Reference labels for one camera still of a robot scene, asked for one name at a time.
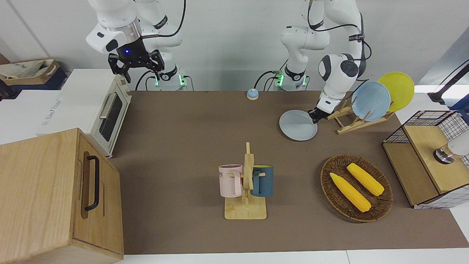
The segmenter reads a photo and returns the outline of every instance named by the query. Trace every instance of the corn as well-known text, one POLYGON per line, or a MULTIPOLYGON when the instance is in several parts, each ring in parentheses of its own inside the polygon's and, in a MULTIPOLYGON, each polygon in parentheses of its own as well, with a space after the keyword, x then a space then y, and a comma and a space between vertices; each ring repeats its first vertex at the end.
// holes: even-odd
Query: corn
POLYGON ((364 213, 370 210, 371 208, 371 203, 363 197, 361 193, 359 193, 353 186, 350 185, 344 178, 341 176, 335 174, 335 173, 330 173, 332 181, 334 181, 334 184, 339 188, 340 192, 344 194, 344 196, 352 202, 357 209, 360 210, 360 212, 364 213))
POLYGON ((383 193, 384 187, 357 164, 351 163, 347 166, 347 170, 374 196, 379 196, 383 193))

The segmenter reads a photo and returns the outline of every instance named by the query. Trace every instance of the black handle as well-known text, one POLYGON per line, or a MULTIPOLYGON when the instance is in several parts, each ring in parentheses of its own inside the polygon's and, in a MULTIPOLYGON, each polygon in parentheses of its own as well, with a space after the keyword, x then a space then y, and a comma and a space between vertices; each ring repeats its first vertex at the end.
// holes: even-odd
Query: black handle
POLYGON ((96 156, 88 156, 87 159, 89 161, 94 160, 96 162, 94 166, 94 203, 85 207, 85 211, 91 211, 98 207, 99 204, 99 158, 96 156))

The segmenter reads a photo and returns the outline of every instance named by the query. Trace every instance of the wooden mug stand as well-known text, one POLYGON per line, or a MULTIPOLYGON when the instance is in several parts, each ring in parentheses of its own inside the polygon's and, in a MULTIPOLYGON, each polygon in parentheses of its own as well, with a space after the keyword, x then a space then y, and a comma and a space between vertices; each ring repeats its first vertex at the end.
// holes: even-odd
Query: wooden mug stand
POLYGON ((244 154, 243 193, 239 197, 225 198, 225 219, 228 220, 262 220, 267 218, 265 197, 251 195, 254 189, 252 181, 252 169, 254 168, 254 154, 250 152, 250 144, 246 142, 246 154, 244 154))
POLYGON ((391 118, 395 112, 387 112, 382 118, 374 120, 374 121, 366 121, 366 119, 371 115, 371 111, 368 111, 368 113, 365 115, 363 119, 360 119, 358 116, 355 118, 355 120, 349 124, 349 125, 344 125, 342 122, 339 120, 339 117, 341 116, 348 116, 350 114, 354 114, 352 105, 355 103, 355 100, 358 98, 355 97, 352 103, 349 106, 345 106, 347 104, 347 99, 344 100, 342 103, 340 110, 335 111, 332 113, 330 116, 327 117, 327 120, 335 119, 337 123, 340 125, 340 128, 337 130, 337 134, 344 134, 347 132, 355 131, 367 126, 371 126, 374 124, 379 124, 381 122, 387 121, 389 118, 391 118))

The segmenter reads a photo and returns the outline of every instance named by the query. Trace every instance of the brown tabletop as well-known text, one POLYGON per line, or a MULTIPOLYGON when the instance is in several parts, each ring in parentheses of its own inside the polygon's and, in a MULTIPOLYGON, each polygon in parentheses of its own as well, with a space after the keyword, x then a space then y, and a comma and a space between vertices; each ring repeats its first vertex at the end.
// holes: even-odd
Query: brown tabletop
MULTIPOLYGON (((449 210, 415 210, 381 146, 400 125, 389 121, 337 135, 321 120, 306 142, 285 137, 279 117, 309 110, 319 92, 135 92, 111 162, 121 174, 125 254, 463 248, 468 241, 449 210), (266 220, 225 220, 218 166, 274 166, 266 220), (354 154, 374 163, 394 204, 376 222, 357 224, 334 211, 321 190, 324 162, 354 154)), ((352 117, 344 117, 343 123, 352 117)))

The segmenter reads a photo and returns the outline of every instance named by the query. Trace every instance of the yellow plate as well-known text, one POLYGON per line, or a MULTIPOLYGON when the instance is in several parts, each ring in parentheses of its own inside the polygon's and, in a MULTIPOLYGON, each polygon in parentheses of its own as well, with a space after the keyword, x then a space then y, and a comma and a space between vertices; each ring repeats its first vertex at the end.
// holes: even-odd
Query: yellow plate
POLYGON ((389 107, 389 112, 401 110, 414 97, 414 82, 405 73, 390 72, 379 78, 378 82, 386 86, 391 95, 393 104, 389 107))

